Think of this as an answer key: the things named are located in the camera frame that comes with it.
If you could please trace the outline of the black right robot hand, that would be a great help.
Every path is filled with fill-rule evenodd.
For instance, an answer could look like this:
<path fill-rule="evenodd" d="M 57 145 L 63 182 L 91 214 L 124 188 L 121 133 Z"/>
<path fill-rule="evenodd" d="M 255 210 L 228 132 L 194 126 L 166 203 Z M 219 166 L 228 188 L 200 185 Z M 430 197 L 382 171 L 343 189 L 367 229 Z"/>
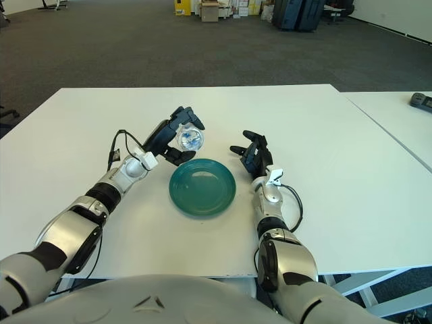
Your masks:
<path fill-rule="evenodd" d="M 250 140 L 247 148 L 231 145 L 230 151 L 240 156 L 240 162 L 252 179 L 266 176 L 266 169 L 273 164 L 273 157 L 267 148 L 265 136 L 244 130 L 243 136 Z"/>

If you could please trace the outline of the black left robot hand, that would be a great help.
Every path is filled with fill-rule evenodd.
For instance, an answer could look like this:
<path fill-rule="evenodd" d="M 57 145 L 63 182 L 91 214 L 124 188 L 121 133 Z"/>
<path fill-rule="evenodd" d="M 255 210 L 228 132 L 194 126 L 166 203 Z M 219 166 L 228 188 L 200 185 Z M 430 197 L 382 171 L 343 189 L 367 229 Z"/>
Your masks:
<path fill-rule="evenodd" d="M 203 146 L 205 126 L 191 107 L 178 107 L 142 145 L 145 152 L 161 155 L 175 166 L 191 160 Z"/>

